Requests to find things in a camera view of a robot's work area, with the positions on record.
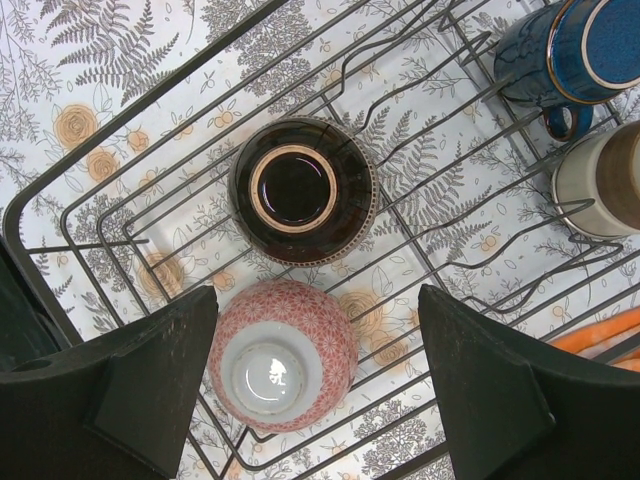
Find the metal wire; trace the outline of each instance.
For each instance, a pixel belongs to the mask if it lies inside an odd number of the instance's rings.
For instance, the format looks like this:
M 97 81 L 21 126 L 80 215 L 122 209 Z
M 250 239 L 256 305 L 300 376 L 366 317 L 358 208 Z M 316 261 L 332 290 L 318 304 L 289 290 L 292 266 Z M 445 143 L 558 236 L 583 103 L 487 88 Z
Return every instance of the metal wire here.
M 85 258 L 82 255 L 82 251 L 87 249 L 94 248 L 102 248 L 109 256 L 111 261 L 113 262 L 115 268 L 119 271 L 122 280 L 127 287 L 128 291 L 132 295 L 133 299 L 136 301 L 141 311 L 144 314 L 149 314 L 149 307 L 145 304 L 140 292 L 137 290 L 136 286 L 129 279 L 125 268 L 119 263 L 118 257 L 114 251 L 114 248 L 119 247 L 122 248 L 126 246 L 129 248 L 133 254 L 137 257 L 138 261 L 142 265 L 144 269 L 150 274 L 150 278 L 155 282 L 158 290 L 162 293 L 167 301 L 172 301 L 178 298 L 181 295 L 186 295 L 189 291 L 196 288 L 197 286 L 210 281 L 210 279 L 222 272 L 223 270 L 229 268 L 237 262 L 240 262 L 247 255 L 252 253 L 252 249 L 247 247 L 243 249 L 238 255 L 234 256 L 230 260 L 224 262 L 215 270 L 211 271 L 208 275 L 199 278 L 196 282 L 186 288 L 183 292 L 172 296 L 167 290 L 165 286 L 160 281 L 157 276 L 157 269 L 169 261 L 176 255 L 179 255 L 180 252 L 184 249 L 189 248 L 199 240 L 203 239 L 207 235 L 210 235 L 211 232 L 215 231 L 217 228 L 224 225 L 226 222 L 230 221 L 230 217 L 227 215 L 224 218 L 213 222 L 213 224 L 209 225 L 209 227 L 202 229 L 197 235 L 184 243 L 180 248 L 175 249 L 171 252 L 168 252 L 162 259 L 157 260 L 153 265 L 150 265 L 142 250 L 140 249 L 140 245 L 143 245 L 149 241 L 148 238 L 144 238 L 145 234 L 148 234 L 149 229 L 154 225 L 159 224 L 164 218 L 166 218 L 171 213 L 175 212 L 181 206 L 188 204 L 192 201 L 198 194 L 205 191 L 207 188 L 210 188 L 213 184 L 222 181 L 228 170 L 226 168 L 227 163 L 236 153 L 237 148 L 233 148 L 230 151 L 226 152 L 220 158 L 211 162 L 206 167 L 202 168 L 198 171 L 194 176 L 184 181 L 182 184 L 172 188 L 169 190 L 163 197 L 159 200 L 151 202 L 145 208 L 140 210 L 138 213 L 133 215 L 123 226 L 122 226 L 122 237 L 125 239 L 120 242 L 109 242 L 107 241 L 106 233 L 103 231 L 105 222 L 109 219 L 110 216 L 117 213 L 120 209 L 126 207 L 135 199 L 140 198 L 141 195 L 144 195 L 146 191 L 154 188 L 155 185 L 158 185 L 163 179 L 168 178 L 172 173 L 178 171 L 183 165 L 187 162 L 195 159 L 198 155 L 205 152 L 208 148 L 219 144 L 225 138 L 227 138 L 230 134 L 236 131 L 239 127 L 249 122 L 251 119 L 258 116 L 260 113 L 264 112 L 269 106 L 273 105 L 279 99 L 285 97 L 286 95 L 293 92 L 296 88 L 303 85 L 305 82 L 313 79 L 319 72 L 323 69 L 327 68 L 329 65 L 341 61 L 341 78 L 335 82 L 325 85 L 323 88 L 317 90 L 304 101 L 298 103 L 295 108 L 289 110 L 285 115 L 294 115 L 299 112 L 305 110 L 305 113 L 310 115 L 324 113 L 328 116 L 333 117 L 333 120 L 336 122 L 342 123 L 342 118 L 336 111 L 334 107 L 334 102 L 341 98 L 347 92 L 347 80 L 352 77 L 355 73 L 361 70 L 363 67 L 375 62 L 377 59 L 380 59 L 387 55 L 389 52 L 392 52 L 397 47 L 401 46 L 405 41 L 412 38 L 416 34 L 424 31 L 427 28 L 433 28 L 434 26 L 439 32 L 449 32 L 461 42 L 461 46 L 457 48 L 457 50 L 448 56 L 445 60 L 443 60 L 439 65 L 434 67 L 428 73 L 426 73 L 423 77 L 407 83 L 400 88 L 394 88 L 390 92 L 385 93 L 380 98 L 373 99 L 371 106 L 368 108 L 364 121 L 361 125 L 358 126 L 356 133 L 363 132 L 369 122 L 373 118 L 376 110 L 382 106 L 385 102 L 392 99 L 395 95 L 414 88 L 423 82 L 429 80 L 434 75 L 437 75 L 442 71 L 448 64 L 455 62 L 463 69 L 467 68 L 470 65 L 474 65 L 479 69 L 481 75 L 483 77 L 483 82 L 487 85 L 485 88 L 478 87 L 478 92 L 475 96 L 470 98 L 458 105 L 454 110 L 448 112 L 438 121 L 435 121 L 428 126 L 420 129 L 418 132 L 407 138 L 405 141 L 401 142 L 397 146 L 395 146 L 385 158 L 381 159 L 377 167 L 382 168 L 386 166 L 387 168 L 395 168 L 393 163 L 390 160 L 393 158 L 394 154 L 402 150 L 407 145 L 410 145 L 412 142 L 421 138 L 424 135 L 429 134 L 437 127 L 446 124 L 449 120 L 451 120 L 454 116 L 458 115 L 465 108 L 478 101 L 488 101 L 489 99 L 498 98 L 501 102 L 502 107 L 507 112 L 511 120 L 511 124 L 502 128 L 498 133 L 493 135 L 492 137 L 484 140 L 479 145 L 475 146 L 470 151 L 466 152 L 463 155 L 460 155 L 455 160 L 448 163 L 446 166 L 440 168 L 438 171 L 431 174 L 426 179 L 416 183 L 412 186 L 412 188 L 399 195 L 397 198 L 394 198 L 390 192 L 388 192 L 385 188 L 381 190 L 381 197 L 383 199 L 383 205 L 378 211 L 378 215 L 390 215 L 400 227 L 400 232 L 404 238 L 402 242 L 399 242 L 393 248 L 384 252 L 383 254 L 377 256 L 374 259 L 370 259 L 366 265 L 362 265 L 357 268 L 355 271 L 351 272 L 349 275 L 345 276 L 345 278 L 341 279 L 337 283 L 331 285 L 326 289 L 326 292 L 331 292 L 336 288 L 344 285 L 345 283 L 353 280 L 354 278 L 361 275 L 363 272 L 375 268 L 385 259 L 390 258 L 394 253 L 400 251 L 403 248 L 410 248 L 412 252 L 415 254 L 416 258 L 421 263 L 421 266 L 424 270 L 424 273 L 419 276 L 416 280 L 404 285 L 402 288 L 396 290 L 393 295 L 380 300 L 376 305 L 362 312 L 357 317 L 353 318 L 353 322 L 357 322 L 358 320 L 364 318 L 366 315 L 375 311 L 376 309 L 381 308 L 386 303 L 394 301 L 398 296 L 403 293 L 409 291 L 410 289 L 420 285 L 421 283 L 429 280 L 437 283 L 441 288 L 447 289 L 447 284 L 440 276 L 441 272 L 447 268 L 460 268 L 465 269 L 467 271 L 479 270 L 489 265 L 491 262 L 495 261 L 497 258 L 501 257 L 511 246 L 521 237 L 525 236 L 528 233 L 536 231 L 540 228 L 549 226 L 551 224 L 556 224 L 563 218 L 566 218 L 578 211 L 581 211 L 585 208 L 588 208 L 593 204 L 592 199 L 585 199 L 584 201 L 578 202 L 566 202 L 563 204 L 549 204 L 550 208 L 554 207 L 563 207 L 564 213 L 558 213 L 555 215 L 551 215 L 550 217 L 531 225 L 527 228 L 522 229 L 513 235 L 501 248 L 499 248 L 495 253 L 491 256 L 485 258 L 481 262 L 477 263 L 464 263 L 459 261 L 447 261 L 440 265 L 435 265 L 429 254 L 425 250 L 423 243 L 421 240 L 423 238 L 433 232 L 442 231 L 452 226 L 459 224 L 464 221 L 466 218 L 474 214 L 475 212 L 481 210 L 484 206 L 486 206 L 489 202 L 494 201 L 496 198 L 501 195 L 505 195 L 508 192 L 512 191 L 514 188 L 519 185 L 530 182 L 534 178 L 542 175 L 545 176 L 548 174 L 549 170 L 553 168 L 555 164 L 557 164 L 558 159 L 560 158 L 560 154 L 566 150 L 568 147 L 563 147 L 563 149 L 551 152 L 547 154 L 543 154 L 535 146 L 535 143 L 530 138 L 526 127 L 530 125 L 532 122 L 536 121 L 540 114 L 539 112 L 531 112 L 526 116 L 519 118 L 511 106 L 506 103 L 499 95 L 499 90 L 503 83 L 496 83 L 492 78 L 490 72 L 487 70 L 485 64 L 483 63 L 481 57 L 489 52 L 494 46 L 495 42 L 490 41 L 489 33 L 480 33 L 473 38 L 468 38 L 465 34 L 464 30 L 460 27 L 460 22 L 465 18 L 472 15 L 479 8 L 489 3 L 491 0 L 482 0 L 477 3 L 475 6 L 470 7 L 462 13 L 458 13 L 456 15 L 456 9 L 463 6 L 465 4 L 465 0 L 451 0 L 449 4 L 445 8 L 440 8 L 436 11 L 436 6 L 439 3 L 437 0 L 432 0 L 427 2 L 426 0 L 414 0 L 411 3 L 408 3 L 404 8 L 398 10 L 394 15 L 389 16 L 384 21 L 381 21 L 375 27 L 371 28 L 369 31 L 364 33 L 361 37 L 355 40 L 348 47 L 338 51 L 335 55 L 332 55 L 329 59 L 320 63 L 313 69 L 311 69 L 306 75 L 297 79 L 286 88 L 279 91 L 278 94 L 272 96 L 269 100 L 261 104 L 260 106 L 253 109 L 247 115 L 243 116 L 237 122 L 234 122 L 233 125 L 229 126 L 222 133 L 215 135 L 213 138 L 208 140 L 207 142 L 200 145 L 198 148 L 185 155 L 183 158 L 177 160 L 173 165 L 168 167 L 164 172 L 158 174 L 154 179 L 149 181 L 144 186 L 137 188 L 132 193 L 128 194 L 120 201 L 116 202 L 112 205 L 108 210 L 103 212 L 97 220 L 96 224 L 96 233 L 98 238 L 100 239 L 99 244 L 76 244 L 73 236 L 69 231 L 68 219 L 70 215 L 81 205 L 83 205 L 86 201 L 93 198 L 97 195 L 103 188 L 107 185 L 113 183 L 117 178 L 124 175 L 127 171 L 133 168 L 135 165 L 140 164 L 144 159 L 148 158 L 153 152 L 156 152 L 160 147 L 165 145 L 169 140 L 174 138 L 176 135 L 180 134 L 185 128 L 188 128 L 189 125 L 197 122 L 202 119 L 205 115 L 210 113 L 214 108 L 222 105 L 224 102 L 232 98 L 238 92 L 241 92 L 248 85 L 258 79 L 261 75 L 267 73 L 271 68 L 273 68 L 278 63 L 290 57 L 295 52 L 299 51 L 305 45 L 312 42 L 314 39 L 319 38 L 320 35 L 329 31 L 332 27 L 339 24 L 340 22 L 345 21 L 352 15 L 354 12 L 358 11 L 361 8 L 367 6 L 370 0 L 360 0 L 357 3 L 354 3 L 349 8 L 344 11 L 336 14 L 331 21 L 325 23 L 323 26 L 316 29 L 313 33 L 311 33 L 308 37 L 300 40 L 295 45 L 292 45 L 289 49 L 284 51 L 282 54 L 278 55 L 272 61 L 262 66 L 251 75 L 247 76 L 244 80 L 237 83 L 236 85 L 229 88 L 224 94 L 220 95 L 214 101 L 208 103 L 206 106 L 201 108 L 199 111 L 195 112 L 191 117 L 186 119 L 186 121 L 180 124 L 178 127 L 171 130 L 167 135 L 162 137 L 153 145 L 149 146 L 144 152 L 138 154 L 133 160 L 124 165 L 118 172 L 116 172 L 112 177 L 107 179 L 103 184 L 96 186 L 95 188 L 88 191 L 86 194 L 79 197 L 73 203 L 68 205 L 60 218 L 60 228 L 63 235 L 63 238 L 67 242 L 67 245 L 56 246 L 56 247 L 42 247 L 42 248 L 29 248 L 27 249 L 23 244 L 19 236 L 17 235 L 18 228 L 17 222 L 27 205 L 28 201 L 35 197 L 39 192 L 44 190 L 48 185 L 50 185 L 56 178 L 59 178 L 64 174 L 64 172 L 75 165 L 77 162 L 81 161 L 82 158 L 88 154 L 93 148 L 98 146 L 104 140 L 106 140 L 109 136 L 116 133 L 120 128 L 122 128 L 127 122 L 136 117 L 136 115 L 140 114 L 144 109 L 146 109 L 153 102 L 157 101 L 162 95 L 166 94 L 171 90 L 171 88 L 180 84 L 184 81 L 188 75 L 196 71 L 201 66 L 205 65 L 207 62 L 211 61 L 211 59 L 215 58 L 215 56 L 221 52 L 224 48 L 230 45 L 234 40 L 240 38 L 242 35 L 246 34 L 251 28 L 257 25 L 261 20 L 266 18 L 270 13 L 275 11 L 278 7 L 283 5 L 286 0 L 271 0 L 264 4 L 258 11 L 254 12 L 252 15 L 247 17 L 245 20 L 241 21 L 235 28 L 231 29 L 227 34 L 223 35 L 216 42 L 211 44 L 205 50 L 200 52 L 194 59 L 187 62 L 183 67 L 178 69 L 172 76 L 170 76 L 167 80 L 162 82 L 158 87 L 147 93 L 143 98 L 136 101 L 132 106 L 128 107 L 123 113 L 114 118 L 109 124 L 103 127 L 98 133 L 92 136 L 85 144 L 80 146 L 78 149 L 74 150 L 71 154 L 67 155 L 61 162 L 59 162 L 56 166 L 54 166 L 50 171 L 46 172 L 38 181 L 34 182 L 33 185 L 29 186 L 27 189 L 23 190 L 23 192 L 18 195 L 16 200 L 12 202 L 10 207 L 7 209 L 5 214 L 5 229 L 7 232 L 7 243 L 9 248 L 12 250 L 12 253 L 18 258 L 22 265 L 23 273 L 25 274 L 27 280 L 31 283 L 34 290 L 38 293 L 38 295 L 43 300 L 43 303 L 47 305 L 49 313 L 54 317 L 54 320 L 61 326 L 61 329 L 65 334 L 70 338 L 70 341 L 78 342 L 79 336 L 74 335 L 74 329 L 66 316 L 63 309 L 57 305 L 57 300 L 53 295 L 51 295 L 49 287 L 46 285 L 46 282 L 42 279 L 42 276 L 35 268 L 33 260 L 31 258 L 32 255 L 41 254 L 41 253 L 53 253 L 60 251 L 71 251 L 75 255 L 78 260 L 80 266 L 84 270 L 87 276 L 87 280 L 92 284 L 95 291 L 97 292 L 99 298 L 103 302 L 105 308 L 112 315 L 114 321 L 118 326 L 124 325 L 124 321 L 120 318 L 116 308 L 114 308 L 108 293 L 104 290 L 104 287 L 100 284 L 98 279 L 92 273 L 91 268 L 87 264 Z M 382 40 L 373 41 L 376 35 L 379 35 L 381 32 L 388 29 L 390 26 L 397 24 L 400 20 L 402 20 L 403 27 L 398 30 L 393 35 L 389 35 Z M 374 50 L 376 52 L 367 56 L 363 61 L 359 62 L 357 65 L 352 65 L 352 63 L 357 62 L 357 58 L 361 56 L 364 52 Z M 594 125 L 592 128 L 596 129 L 599 126 L 606 124 L 609 121 L 615 122 L 617 125 L 622 123 L 619 112 L 615 110 L 613 105 L 607 103 L 605 105 L 608 111 L 608 117 L 602 120 L 599 124 Z M 454 218 L 449 219 L 446 222 L 441 222 L 438 225 L 430 226 L 420 232 L 414 232 L 407 224 L 405 218 L 401 214 L 399 207 L 409 200 L 412 196 L 418 194 L 418 192 L 435 182 L 439 177 L 450 171 L 451 169 L 461 165 L 463 162 L 469 160 L 473 157 L 473 155 L 482 152 L 483 150 L 490 147 L 492 144 L 497 142 L 500 139 L 508 139 L 509 141 L 513 141 L 514 137 L 518 137 L 521 139 L 526 145 L 528 151 L 530 152 L 534 163 L 530 164 L 526 169 L 525 173 L 516 180 L 513 180 L 508 185 L 503 186 L 502 188 L 496 190 L 491 195 L 487 195 L 482 201 L 476 203 L 473 207 L 468 208 L 466 211 L 462 212 L 460 215 L 457 215 Z M 191 190 L 190 186 L 195 184 L 199 179 L 204 178 L 205 175 L 210 175 L 210 179 L 205 182 L 204 185 Z M 174 199 L 175 197 L 187 192 L 187 195 L 184 195 L 183 198 L 180 198 L 177 202 L 171 203 L 169 205 L 169 200 Z M 145 216 L 153 213 L 154 218 L 152 220 L 144 220 Z M 628 255 L 622 255 L 623 253 L 623 245 L 618 242 L 604 242 L 604 241 L 595 241 L 585 239 L 576 234 L 572 234 L 569 237 L 569 242 L 578 247 L 579 253 L 577 253 L 573 258 L 568 259 L 564 263 L 552 268 L 547 271 L 543 275 L 540 275 L 538 278 L 535 278 L 528 283 L 520 286 L 519 288 L 513 290 L 508 295 L 500 298 L 499 300 L 488 303 L 476 296 L 467 296 L 463 298 L 463 301 L 470 302 L 477 307 L 479 307 L 482 313 L 492 313 L 495 315 L 507 315 L 513 314 L 514 312 L 519 312 L 524 305 L 526 305 L 535 292 L 538 290 L 539 286 L 549 279 L 560 275 L 562 273 L 566 273 L 568 271 L 577 270 L 577 269 L 585 269 L 589 265 L 600 264 L 606 265 L 603 268 L 600 268 L 595 273 L 590 273 L 586 275 L 585 278 L 576 282 L 571 287 L 564 289 L 557 294 L 544 299 L 539 304 L 535 305 L 532 308 L 529 308 L 525 313 L 520 314 L 517 318 L 511 320 L 509 325 L 512 327 L 516 327 L 522 322 L 526 321 L 528 318 L 531 318 L 536 313 L 544 310 L 545 308 L 552 305 L 554 302 L 558 301 L 561 298 L 566 297 L 567 295 L 578 291 L 579 289 L 590 285 L 592 282 L 604 277 L 608 273 L 614 271 L 621 266 L 628 264 L 629 262 L 634 261 L 636 258 L 640 256 L 640 251 L 632 252 Z M 290 274 L 292 271 L 291 268 L 283 268 L 282 272 L 278 274 L 278 276 L 284 276 Z M 620 292 L 618 295 L 611 297 L 610 299 L 600 303 L 596 307 L 589 309 L 584 312 L 582 315 L 579 315 L 573 318 L 571 321 L 566 322 L 561 327 L 556 328 L 552 332 L 543 336 L 541 339 L 544 341 L 548 341 L 555 336 L 567 331 L 568 329 L 578 325 L 580 322 L 588 319 L 592 315 L 602 311 L 603 309 L 613 305 L 620 300 L 634 295 L 638 290 L 640 290 L 640 285 L 633 285 L 629 287 L 627 290 Z M 414 327 L 407 332 L 404 332 L 399 337 L 392 340 L 390 343 L 386 344 L 383 347 L 378 348 L 375 351 L 367 354 L 366 356 L 359 359 L 360 364 L 364 364 L 365 362 L 371 360 L 376 355 L 379 355 L 387 348 L 391 348 L 397 342 L 406 339 L 407 337 L 415 334 L 418 331 L 418 327 Z M 615 347 L 609 352 L 605 352 L 602 354 L 598 360 L 603 362 L 611 362 L 616 358 L 619 358 L 626 354 L 627 352 L 638 348 L 640 346 L 640 336 L 636 335 L 621 345 Z M 402 357 L 398 358 L 394 362 L 377 369 L 375 372 L 368 374 L 365 378 L 360 379 L 356 382 L 352 387 L 352 392 L 358 391 L 358 389 L 362 388 L 364 385 L 368 384 L 379 378 L 381 375 L 395 368 L 396 366 L 402 364 L 409 358 L 419 354 L 422 352 L 422 347 L 416 347 L 411 351 L 407 352 Z M 193 434 L 189 434 L 188 441 L 190 445 L 193 447 L 196 454 L 203 460 L 205 468 L 209 471 L 214 479 L 224 478 L 228 469 L 230 468 L 232 461 L 236 460 L 245 470 L 251 472 L 257 472 L 269 468 L 270 466 L 275 465 L 279 461 L 291 456 L 293 453 L 313 444 L 316 444 L 319 439 L 330 435 L 332 432 L 335 432 L 339 428 L 349 424 L 355 419 L 361 418 L 366 412 L 371 411 L 372 409 L 382 405 L 389 399 L 392 399 L 403 392 L 406 392 L 410 388 L 418 385 L 421 382 L 424 382 L 429 378 L 429 372 L 425 372 L 421 375 L 418 375 L 406 383 L 400 385 L 392 391 L 387 392 L 385 395 L 380 398 L 371 401 L 365 407 L 360 408 L 359 410 L 353 412 L 352 414 L 341 418 L 335 423 L 329 425 L 328 427 L 323 428 L 321 431 L 316 434 L 305 438 L 300 441 L 297 445 L 290 447 L 287 450 L 280 452 L 278 455 L 273 456 L 267 461 L 264 461 L 260 464 L 249 464 L 243 455 L 241 454 L 241 448 L 244 442 L 250 441 L 257 444 L 266 443 L 272 441 L 277 435 L 267 435 L 261 437 L 257 432 L 250 428 L 243 428 L 237 438 L 231 438 L 230 434 L 225 430 L 223 425 L 221 425 L 214 409 L 209 405 L 207 399 L 202 395 L 198 395 L 198 405 L 204 411 L 204 414 L 208 417 L 207 419 L 211 422 L 211 425 L 215 427 L 217 430 L 217 434 L 220 439 L 224 443 L 226 449 L 229 452 L 229 457 L 227 461 L 224 463 L 221 469 L 216 469 L 213 463 L 207 458 L 206 452 L 202 449 L 202 447 L 198 444 L 197 440 L 194 438 Z M 348 447 L 346 447 L 339 454 L 334 455 L 324 461 L 317 463 L 315 466 L 309 468 L 307 471 L 300 474 L 298 479 L 307 478 L 311 475 L 323 470 L 324 468 L 330 466 L 334 462 L 338 461 L 340 458 L 349 455 L 352 452 L 357 451 L 362 448 L 364 445 L 369 444 L 374 441 L 381 435 L 391 431 L 393 428 L 403 424 L 409 419 L 419 415 L 420 413 L 433 408 L 436 404 L 436 399 L 431 399 L 428 402 L 424 403 L 420 407 L 410 411 L 408 414 L 401 416 L 400 418 L 394 420 L 393 422 L 385 425 L 384 427 L 377 430 L 375 433 L 363 438 Z M 443 455 L 446 454 L 446 442 L 436 445 L 431 448 L 427 452 L 424 452 L 417 456 L 415 459 L 407 462 L 407 464 L 402 465 L 395 470 L 388 472 L 383 475 L 384 480 L 396 480 L 399 478 L 404 478 L 412 473 L 415 473 L 419 468 L 423 468 L 426 465 L 437 461 Z

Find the beige cup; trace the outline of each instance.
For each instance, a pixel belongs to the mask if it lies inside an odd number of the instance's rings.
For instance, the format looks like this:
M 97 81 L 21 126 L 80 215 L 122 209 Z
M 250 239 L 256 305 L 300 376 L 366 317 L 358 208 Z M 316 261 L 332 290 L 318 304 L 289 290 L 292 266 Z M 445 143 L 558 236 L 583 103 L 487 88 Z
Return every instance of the beige cup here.
M 640 122 L 588 137 L 565 157 L 552 180 L 558 203 L 595 203 L 565 219 L 578 232 L 612 239 L 640 233 Z M 565 205 L 570 211 L 579 205 Z

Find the pink bowl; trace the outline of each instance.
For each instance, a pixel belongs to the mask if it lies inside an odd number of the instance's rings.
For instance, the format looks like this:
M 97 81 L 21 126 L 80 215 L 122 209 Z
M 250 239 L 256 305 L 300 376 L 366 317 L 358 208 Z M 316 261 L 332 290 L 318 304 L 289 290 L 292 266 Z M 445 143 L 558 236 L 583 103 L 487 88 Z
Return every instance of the pink bowl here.
M 349 391 L 357 367 L 355 334 L 338 303 L 283 279 L 253 285 L 229 302 L 208 361 L 229 413 L 272 433 L 324 417 Z

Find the bowl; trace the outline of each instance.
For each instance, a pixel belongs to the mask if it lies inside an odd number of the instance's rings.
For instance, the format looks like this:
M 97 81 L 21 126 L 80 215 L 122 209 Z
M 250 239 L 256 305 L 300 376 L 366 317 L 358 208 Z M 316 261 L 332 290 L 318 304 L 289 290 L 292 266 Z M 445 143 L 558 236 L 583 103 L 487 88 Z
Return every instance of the bowl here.
M 329 295 L 293 280 L 268 280 L 234 298 L 218 319 L 208 371 L 224 408 L 269 433 L 316 423 L 345 397 L 358 347 Z
M 294 267 L 334 262 L 368 233 L 378 177 L 367 149 L 329 120 L 288 117 L 254 133 L 234 158 L 231 216 L 247 241 Z

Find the mug handle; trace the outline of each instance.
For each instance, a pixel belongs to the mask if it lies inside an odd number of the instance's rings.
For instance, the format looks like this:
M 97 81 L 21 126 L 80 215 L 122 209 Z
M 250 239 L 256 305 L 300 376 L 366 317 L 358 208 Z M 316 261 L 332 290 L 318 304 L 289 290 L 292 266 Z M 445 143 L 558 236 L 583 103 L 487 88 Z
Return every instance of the mug handle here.
M 571 112 L 571 127 L 564 120 L 563 110 Z M 568 105 L 565 107 L 544 108 L 542 110 L 547 132 L 559 142 L 568 142 L 582 137 L 591 128 L 593 107 L 591 105 Z

